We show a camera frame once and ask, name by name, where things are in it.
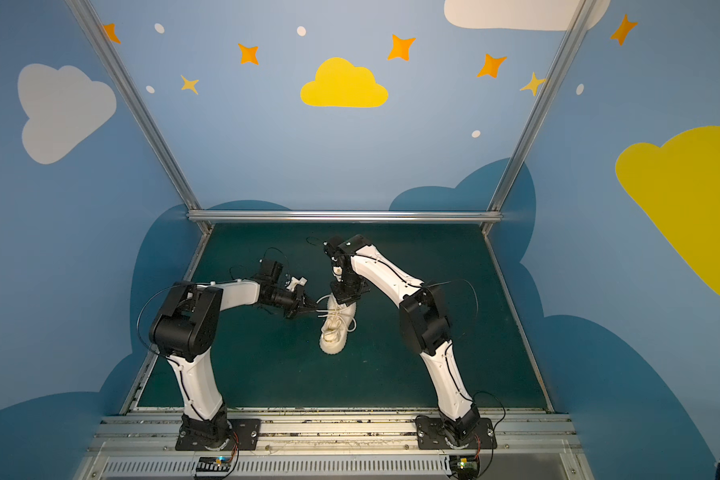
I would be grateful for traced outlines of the white shoelace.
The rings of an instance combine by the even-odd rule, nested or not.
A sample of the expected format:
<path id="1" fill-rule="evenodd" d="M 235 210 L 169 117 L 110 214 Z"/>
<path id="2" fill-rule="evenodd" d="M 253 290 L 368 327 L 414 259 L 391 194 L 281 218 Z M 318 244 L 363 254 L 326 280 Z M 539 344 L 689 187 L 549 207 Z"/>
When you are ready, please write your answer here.
<path id="1" fill-rule="evenodd" d="M 357 304 L 339 305 L 332 294 L 326 296 L 327 306 L 322 310 L 325 319 L 321 328 L 321 336 L 328 342 L 338 341 L 356 329 L 355 313 Z"/>

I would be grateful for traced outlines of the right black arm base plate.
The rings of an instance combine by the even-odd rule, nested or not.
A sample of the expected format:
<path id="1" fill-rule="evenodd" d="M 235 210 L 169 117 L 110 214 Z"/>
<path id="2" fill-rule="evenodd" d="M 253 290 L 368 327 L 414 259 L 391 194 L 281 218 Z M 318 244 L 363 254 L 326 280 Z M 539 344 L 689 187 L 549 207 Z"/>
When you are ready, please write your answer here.
<path id="1" fill-rule="evenodd" d="M 420 450 L 490 450 L 497 447 L 494 425 L 488 418 L 479 418 L 466 432 L 447 425 L 439 417 L 417 415 L 413 422 Z"/>

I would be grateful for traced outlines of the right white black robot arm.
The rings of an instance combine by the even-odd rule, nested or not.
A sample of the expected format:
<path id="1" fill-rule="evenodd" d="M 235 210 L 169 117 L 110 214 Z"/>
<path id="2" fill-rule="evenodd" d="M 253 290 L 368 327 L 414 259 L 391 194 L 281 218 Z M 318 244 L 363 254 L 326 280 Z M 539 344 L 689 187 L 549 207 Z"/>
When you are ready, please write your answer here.
<path id="1" fill-rule="evenodd" d="M 323 352 L 334 355 L 344 348 L 356 326 L 357 303 L 375 286 L 398 308 L 404 342 L 424 362 L 437 395 L 444 436 L 457 448 L 466 446 L 481 417 L 458 369 L 452 322 L 440 287 L 407 274 L 362 235 L 348 240 L 335 236 L 323 248 L 334 276 L 321 329 Z"/>

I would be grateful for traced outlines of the white knit sneaker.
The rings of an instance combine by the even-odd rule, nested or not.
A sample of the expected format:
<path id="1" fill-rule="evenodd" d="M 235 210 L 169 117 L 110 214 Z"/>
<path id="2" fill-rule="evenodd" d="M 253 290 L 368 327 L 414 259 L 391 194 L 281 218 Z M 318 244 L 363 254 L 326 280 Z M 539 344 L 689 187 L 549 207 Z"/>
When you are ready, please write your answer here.
<path id="1" fill-rule="evenodd" d="M 341 352 L 347 336 L 356 328 L 355 313 L 357 305 L 340 304 L 333 294 L 327 296 L 327 305 L 320 311 L 323 319 L 319 346 L 329 355 Z"/>

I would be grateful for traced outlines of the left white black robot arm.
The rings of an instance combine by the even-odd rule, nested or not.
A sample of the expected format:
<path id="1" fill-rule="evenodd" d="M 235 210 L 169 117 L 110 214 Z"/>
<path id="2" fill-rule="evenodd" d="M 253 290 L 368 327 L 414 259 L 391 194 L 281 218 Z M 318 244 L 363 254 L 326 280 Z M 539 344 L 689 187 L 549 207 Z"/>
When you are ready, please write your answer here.
<path id="1" fill-rule="evenodd" d="M 244 279 L 221 284 L 180 281 L 170 287 L 151 325 L 149 340 L 171 365 L 182 395 L 177 450 L 235 448 L 235 434 L 211 363 L 220 313 L 256 304 L 280 308 L 287 318 L 312 313 L 317 302 L 307 296 L 305 284 L 304 278 L 292 280 L 287 287 Z"/>

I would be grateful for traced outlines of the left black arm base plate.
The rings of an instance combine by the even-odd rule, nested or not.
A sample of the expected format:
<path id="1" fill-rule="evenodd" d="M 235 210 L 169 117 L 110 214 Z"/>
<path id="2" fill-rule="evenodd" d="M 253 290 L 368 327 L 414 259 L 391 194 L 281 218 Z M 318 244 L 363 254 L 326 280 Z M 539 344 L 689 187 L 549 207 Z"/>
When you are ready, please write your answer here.
<path id="1" fill-rule="evenodd" d="M 200 421 L 182 416 L 176 451 L 253 451 L 257 447 L 260 419 L 232 418 Z"/>

